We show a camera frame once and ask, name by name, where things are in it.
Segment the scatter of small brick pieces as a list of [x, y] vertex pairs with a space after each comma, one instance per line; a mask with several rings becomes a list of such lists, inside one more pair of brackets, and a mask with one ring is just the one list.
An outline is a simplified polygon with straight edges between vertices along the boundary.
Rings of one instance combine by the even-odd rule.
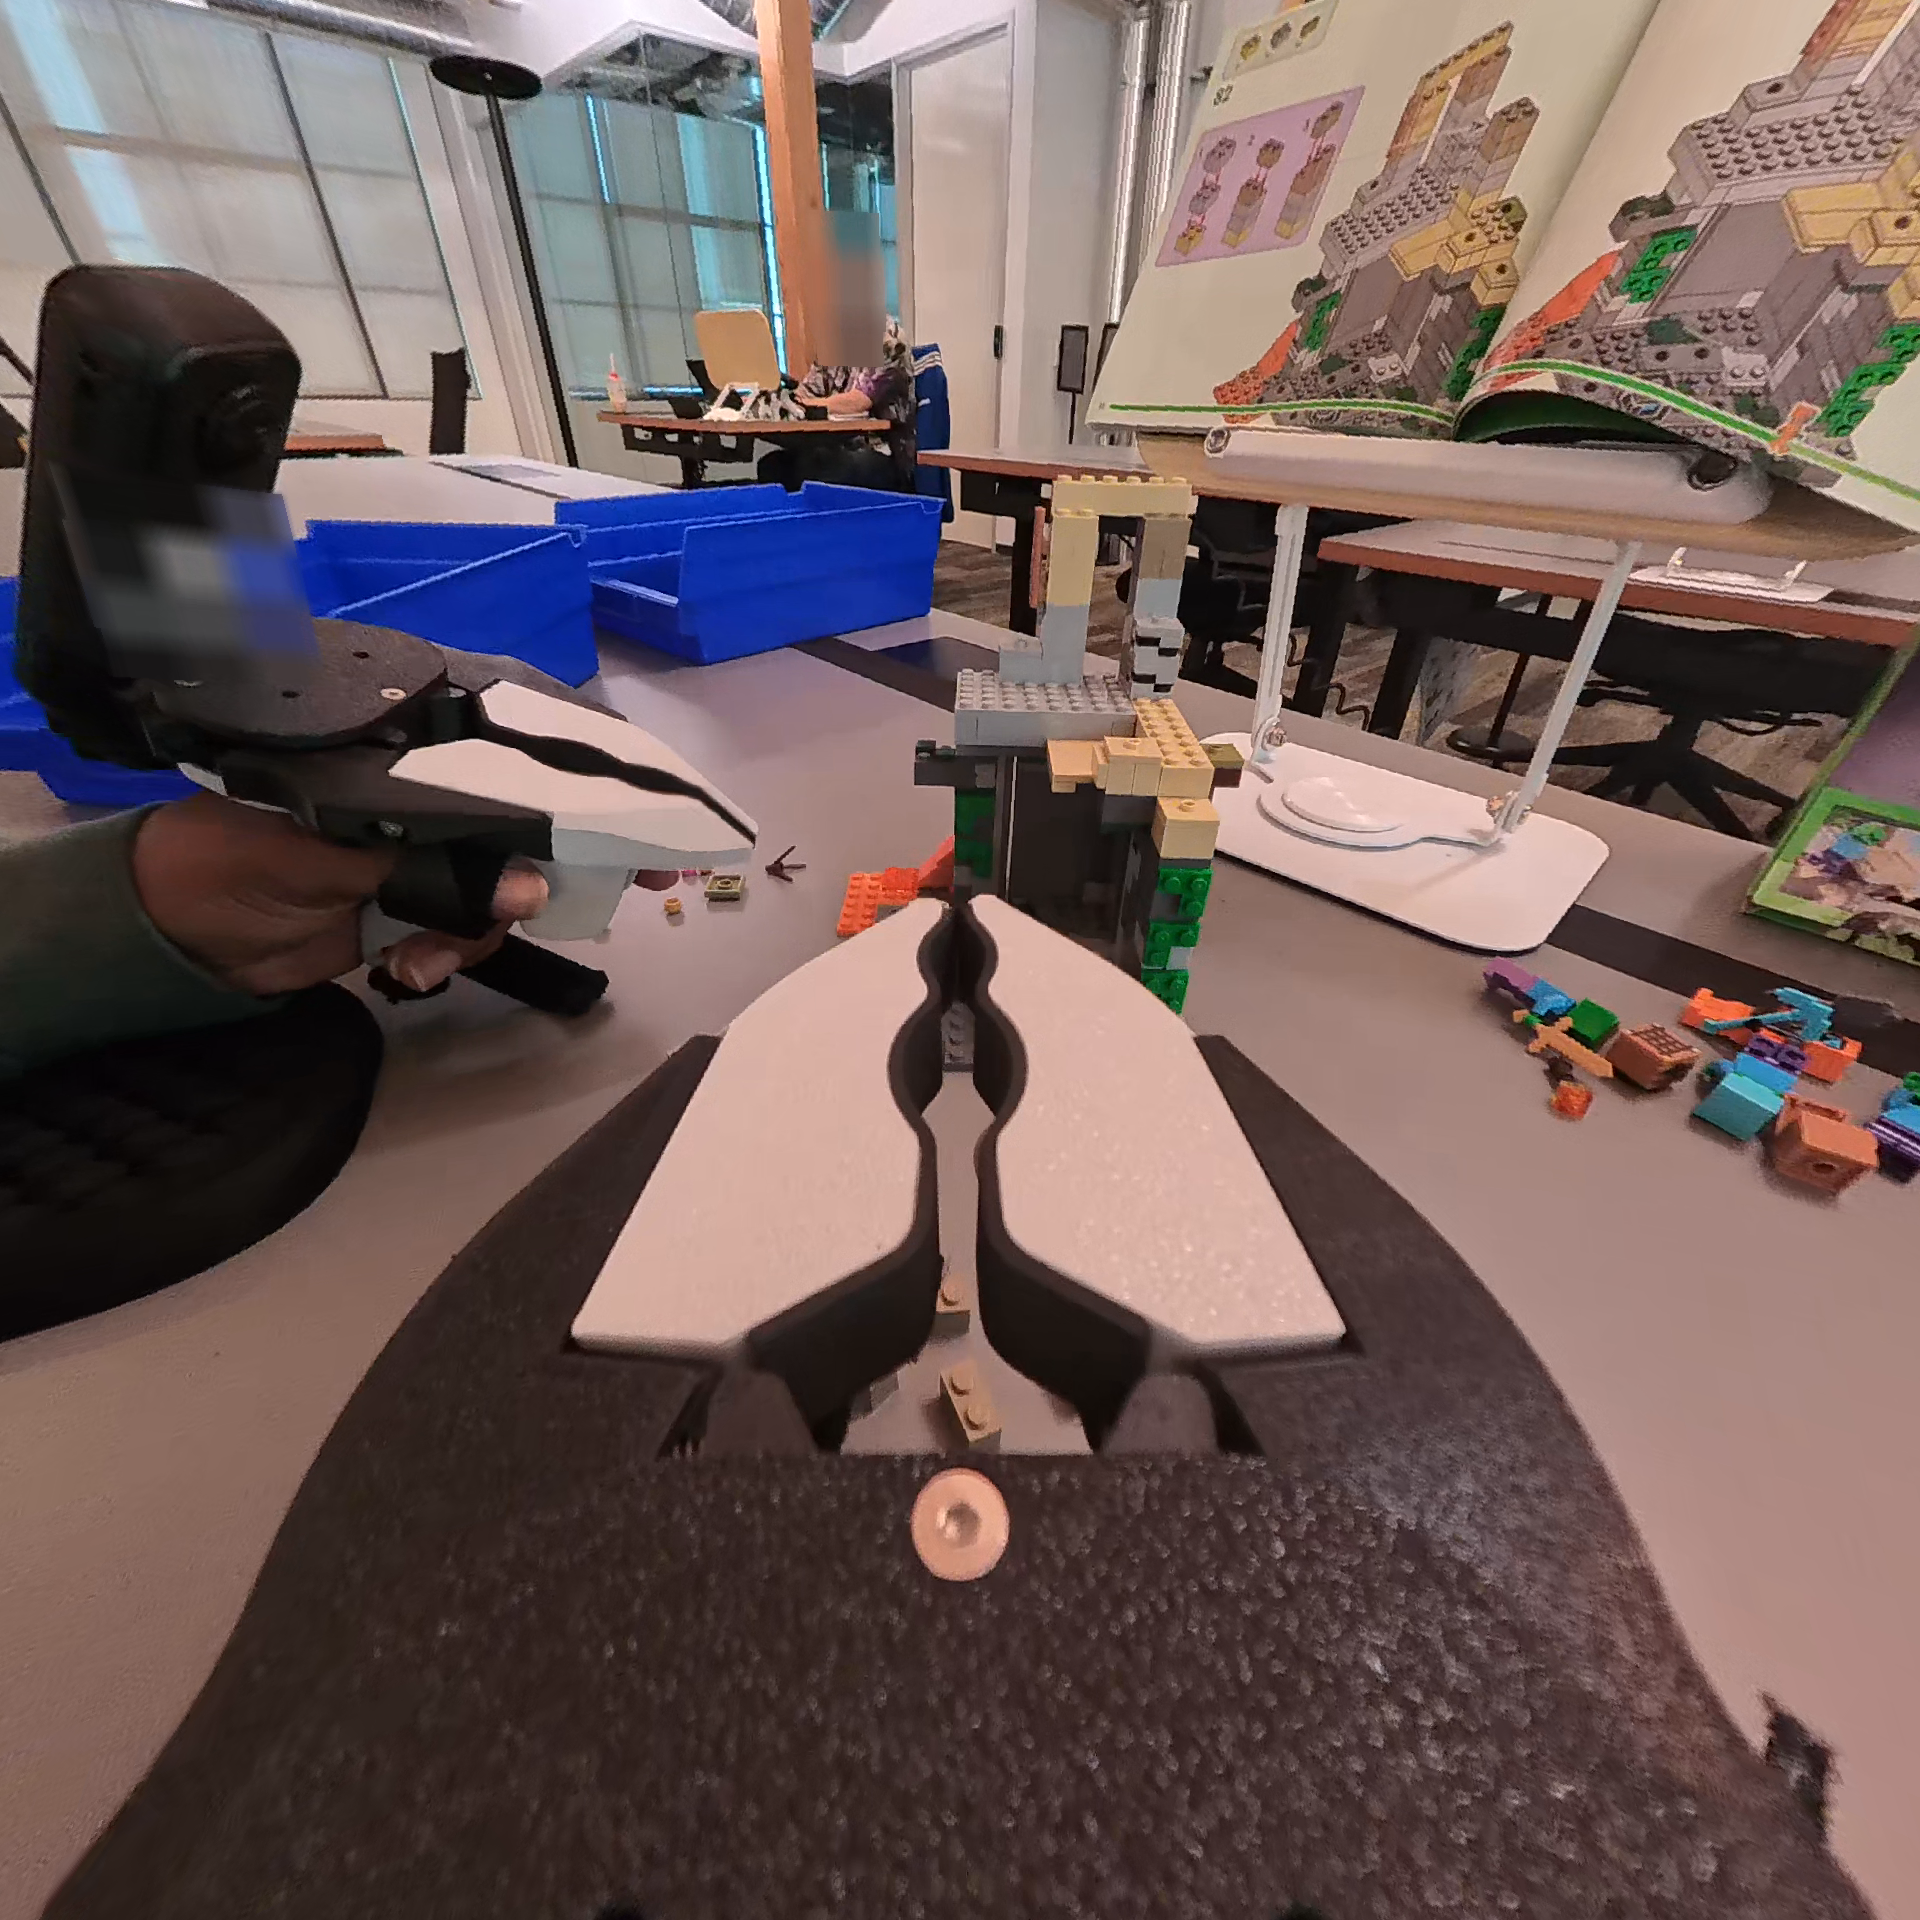
[[684, 856], [672, 869], [638, 871], [631, 888], [657, 898], [658, 915], [668, 927], [687, 927], [697, 913], [734, 913], [746, 905], [754, 876], [771, 883], [793, 883], [808, 871], [809, 865], [801, 859], [796, 847], [782, 849], [760, 869], [750, 861], [700, 866]]

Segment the blue plastic bin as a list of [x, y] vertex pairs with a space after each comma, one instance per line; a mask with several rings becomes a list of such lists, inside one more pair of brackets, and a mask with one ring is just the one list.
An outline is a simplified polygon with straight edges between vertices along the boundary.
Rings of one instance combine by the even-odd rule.
[[804, 484], [568, 501], [607, 633], [718, 665], [931, 608], [945, 509], [919, 495]]
[[[596, 674], [583, 544], [558, 527], [311, 520], [296, 544], [319, 618], [360, 619], [449, 650], [506, 657], [568, 685]], [[81, 756], [17, 682], [17, 579], [2, 580], [2, 768], [63, 802], [128, 810], [178, 801], [175, 773]]]

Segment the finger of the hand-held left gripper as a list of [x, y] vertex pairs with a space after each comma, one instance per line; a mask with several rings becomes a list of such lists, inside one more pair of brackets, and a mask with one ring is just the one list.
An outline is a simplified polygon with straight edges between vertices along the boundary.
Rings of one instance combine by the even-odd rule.
[[484, 739], [398, 756], [391, 775], [472, 801], [507, 802], [551, 821], [554, 859], [633, 871], [718, 869], [754, 849], [754, 823], [734, 827], [706, 801], [666, 796], [608, 775], [574, 775]]
[[690, 762], [615, 712], [498, 679], [475, 692], [475, 735], [558, 773], [700, 801], [731, 829], [760, 833]]

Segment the grey desk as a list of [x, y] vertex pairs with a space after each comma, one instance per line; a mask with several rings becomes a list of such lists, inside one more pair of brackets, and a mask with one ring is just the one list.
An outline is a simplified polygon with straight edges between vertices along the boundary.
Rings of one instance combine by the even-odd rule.
[[676, 1455], [705, 1381], [563, 1321], [688, 1042], [401, 1327], [46, 1915], [1865, 1915], [1496, 1298], [1195, 1064], [1350, 1314], [1183, 1379], [1247, 1450], [992, 1457], [972, 1581], [931, 1461]]

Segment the person's left hand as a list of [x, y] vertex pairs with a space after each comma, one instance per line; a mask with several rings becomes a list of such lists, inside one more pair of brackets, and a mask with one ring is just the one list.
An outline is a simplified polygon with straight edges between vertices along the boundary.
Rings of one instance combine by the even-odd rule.
[[339, 849], [280, 811], [208, 793], [151, 810], [131, 856], [159, 935], [255, 997], [358, 972], [364, 908], [396, 865], [388, 849]]

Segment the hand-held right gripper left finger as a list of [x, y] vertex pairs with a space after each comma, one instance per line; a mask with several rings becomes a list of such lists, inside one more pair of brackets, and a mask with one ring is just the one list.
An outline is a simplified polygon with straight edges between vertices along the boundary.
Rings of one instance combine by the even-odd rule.
[[577, 1349], [777, 1377], [831, 1451], [912, 1451], [952, 1233], [954, 913], [924, 898], [731, 1019], [569, 1329]]

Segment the black floor lamp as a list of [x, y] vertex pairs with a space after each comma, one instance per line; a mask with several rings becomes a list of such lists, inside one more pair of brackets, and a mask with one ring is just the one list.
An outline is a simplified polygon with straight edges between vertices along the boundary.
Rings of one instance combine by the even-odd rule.
[[498, 60], [492, 55], [464, 52], [436, 55], [431, 60], [427, 72], [431, 77], [444, 84], [446, 90], [460, 91], [463, 97], [484, 103], [488, 127], [497, 153], [497, 169], [502, 175], [507, 212], [513, 217], [513, 233], [520, 255], [522, 280], [527, 287], [527, 301], [536, 322], [536, 337], [545, 364], [547, 389], [554, 405], [551, 412], [561, 434], [561, 448], [566, 453], [568, 467], [580, 469], [579, 443], [572, 429], [569, 389], [561, 370], [554, 331], [548, 327], [548, 315], [545, 309], [545, 291], [538, 273], [536, 243], [527, 217], [520, 169], [507, 133], [507, 117], [504, 113], [504, 105], [524, 105], [538, 99], [543, 95], [543, 80], [532, 69], [524, 65]]

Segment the white book stand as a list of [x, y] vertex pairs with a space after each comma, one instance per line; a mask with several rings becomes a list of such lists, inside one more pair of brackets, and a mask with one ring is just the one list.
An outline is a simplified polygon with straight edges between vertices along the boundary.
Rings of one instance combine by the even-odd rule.
[[[1248, 768], [1218, 807], [1218, 853], [1481, 954], [1544, 945], [1608, 859], [1593, 833], [1535, 821], [1531, 810], [1643, 549], [1860, 560], [1916, 543], [1910, 527], [1834, 492], [1777, 482], [1755, 465], [1698, 482], [1708, 453], [1689, 443], [1456, 443], [1218, 425], [1208, 440], [1143, 429], [1137, 447], [1195, 492], [1278, 507]], [[1312, 509], [1612, 539], [1593, 613], [1510, 796], [1489, 802], [1280, 737], [1286, 629]]]

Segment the wooden pillar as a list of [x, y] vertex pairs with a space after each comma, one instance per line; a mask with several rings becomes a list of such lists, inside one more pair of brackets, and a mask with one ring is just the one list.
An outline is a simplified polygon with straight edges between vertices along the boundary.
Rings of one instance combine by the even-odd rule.
[[784, 364], [803, 377], [827, 346], [831, 255], [809, 3], [756, 3], [761, 109], [784, 301]]

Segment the wooden chair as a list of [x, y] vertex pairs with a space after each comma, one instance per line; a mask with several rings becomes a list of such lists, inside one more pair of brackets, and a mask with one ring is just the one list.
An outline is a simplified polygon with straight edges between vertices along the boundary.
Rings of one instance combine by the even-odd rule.
[[756, 306], [716, 306], [692, 322], [711, 387], [710, 416], [777, 416], [784, 372], [769, 315]]

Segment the wooden-top black-leg desk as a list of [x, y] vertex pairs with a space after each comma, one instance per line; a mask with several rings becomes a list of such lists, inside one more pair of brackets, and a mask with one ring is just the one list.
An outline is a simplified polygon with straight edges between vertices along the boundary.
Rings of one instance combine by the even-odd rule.
[[955, 507], [990, 521], [1011, 521], [1014, 576], [1008, 591], [1008, 625], [1020, 636], [1034, 636], [1041, 610], [1034, 600], [1036, 516], [1049, 501], [1058, 479], [1162, 479], [1137, 448], [1056, 448], [1056, 451], [966, 451], [922, 448], [919, 467], [955, 474]]
[[594, 418], [615, 428], [628, 453], [679, 465], [681, 490], [705, 490], [710, 467], [754, 467], [756, 448], [884, 448], [894, 434], [894, 423], [873, 416], [714, 418], [607, 408]]
[[[1368, 730], [1400, 737], [1414, 692], [1441, 641], [1466, 641], [1519, 661], [1569, 665], [1579, 621], [1593, 608], [1609, 544], [1570, 535], [1505, 535], [1499, 530], [1406, 521], [1356, 535], [1330, 535], [1316, 554], [1342, 579], [1336, 610], [1352, 618], [1372, 600], [1377, 625], [1394, 633]], [[1740, 626], [1815, 639], [1860, 641], [1889, 651], [1886, 665], [1916, 639], [1916, 607], [1846, 597], [1784, 600], [1784, 575], [1760, 576], [1740, 565], [1734, 593], [1703, 587], [1698, 572], [1631, 580], [1612, 618], [1718, 629]]]

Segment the open brick instruction booklet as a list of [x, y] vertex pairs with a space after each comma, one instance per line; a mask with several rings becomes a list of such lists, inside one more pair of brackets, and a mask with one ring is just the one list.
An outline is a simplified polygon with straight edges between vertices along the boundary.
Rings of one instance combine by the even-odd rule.
[[1691, 441], [1916, 529], [1916, 236], [1916, 5], [1239, 5], [1094, 418]]

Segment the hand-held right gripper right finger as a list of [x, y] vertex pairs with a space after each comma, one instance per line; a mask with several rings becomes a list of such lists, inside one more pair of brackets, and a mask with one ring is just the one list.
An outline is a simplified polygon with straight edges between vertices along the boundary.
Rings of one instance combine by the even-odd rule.
[[1151, 1377], [1330, 1354], [1346, 1324], [1185, 1019], [992, 896], [963, 908], [977, 1300], [1097, 1450]]

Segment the toy brick model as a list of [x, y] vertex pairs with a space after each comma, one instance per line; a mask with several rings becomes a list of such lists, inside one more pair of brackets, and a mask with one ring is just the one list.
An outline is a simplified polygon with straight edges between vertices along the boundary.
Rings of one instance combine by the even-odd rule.
[[[919, 869], [849, 880], [836, 935], [873, 928], [918, 898], [995, 896], [1118, 970], [1174, 1016], [1186, 1008], [1220, 827], [1217, 791], [1243, 754], [1206, 743], [1174, 703], [1194, 490], [1162, 474], [1065, 474], [1051, 482], [1038, 631], [966, 668], [954, 743], [922, 740], [914, 780], [952, 791], [952, 839]], [[1121, 658], [1089, 668], [1097, 543], [1139, 527]]]

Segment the green toy brick set box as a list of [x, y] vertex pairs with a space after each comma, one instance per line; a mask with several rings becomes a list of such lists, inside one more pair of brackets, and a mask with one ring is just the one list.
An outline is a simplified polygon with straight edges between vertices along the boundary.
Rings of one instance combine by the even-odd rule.
[[1918, 965], [1918, 643], [1873, 689], [1794, 807], [1746, 913]]

